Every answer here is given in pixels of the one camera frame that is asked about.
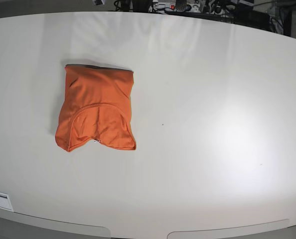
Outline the orange T-shirt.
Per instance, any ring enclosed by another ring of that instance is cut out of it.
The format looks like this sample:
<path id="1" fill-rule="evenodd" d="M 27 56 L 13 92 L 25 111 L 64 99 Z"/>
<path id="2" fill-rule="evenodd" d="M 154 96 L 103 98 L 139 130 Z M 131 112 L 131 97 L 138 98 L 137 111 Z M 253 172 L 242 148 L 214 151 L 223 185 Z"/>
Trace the orange T-shirt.
<path id="1" fill-rule="evenodd" d="M 133 71 L 67 64 L 65 72 L 57 145 L 71 152 L 95 140 L 109 148 L 135 150 L 131 130 Z"/>

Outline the white power strip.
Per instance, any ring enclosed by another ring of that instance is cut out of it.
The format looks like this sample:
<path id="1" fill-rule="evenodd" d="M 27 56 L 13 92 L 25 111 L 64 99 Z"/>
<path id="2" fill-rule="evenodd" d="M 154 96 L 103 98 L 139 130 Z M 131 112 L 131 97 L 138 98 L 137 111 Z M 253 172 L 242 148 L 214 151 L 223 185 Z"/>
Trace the white power strip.
<path id="1" fill-rule="evenodd" d="M 153 0 L 148 12 L 187 12 L 201 13 L 204 3 L 201 0 Z"/>

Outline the white label plate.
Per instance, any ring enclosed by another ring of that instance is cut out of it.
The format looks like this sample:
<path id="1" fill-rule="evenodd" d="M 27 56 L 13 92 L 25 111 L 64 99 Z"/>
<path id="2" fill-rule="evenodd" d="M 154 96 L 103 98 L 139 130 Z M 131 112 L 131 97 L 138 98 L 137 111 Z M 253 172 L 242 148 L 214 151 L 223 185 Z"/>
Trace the white label plate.
<path id="1" fill-rule="evenodd" d="M 0 192 L 0 209 L 14 212 L 8 194 Z"/>

